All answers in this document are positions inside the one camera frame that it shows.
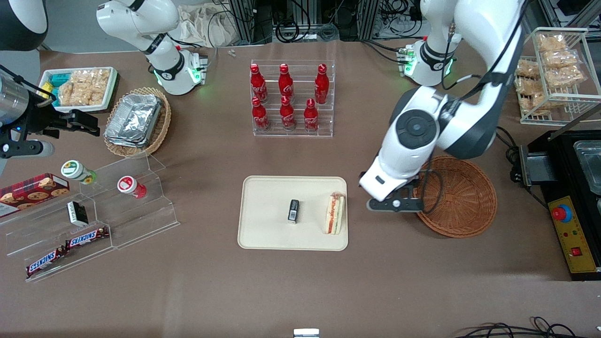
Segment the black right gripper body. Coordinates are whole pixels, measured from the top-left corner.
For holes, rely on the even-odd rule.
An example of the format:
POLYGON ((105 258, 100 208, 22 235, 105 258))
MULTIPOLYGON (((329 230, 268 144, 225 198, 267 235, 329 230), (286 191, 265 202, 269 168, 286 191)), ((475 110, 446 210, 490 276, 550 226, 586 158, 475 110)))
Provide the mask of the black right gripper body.
POLYGON ((71 131, 67 116, 54 109, 51 103, 30 101, 19 105, 19 140, 32 133, 58 138, 60 131, 71 131))

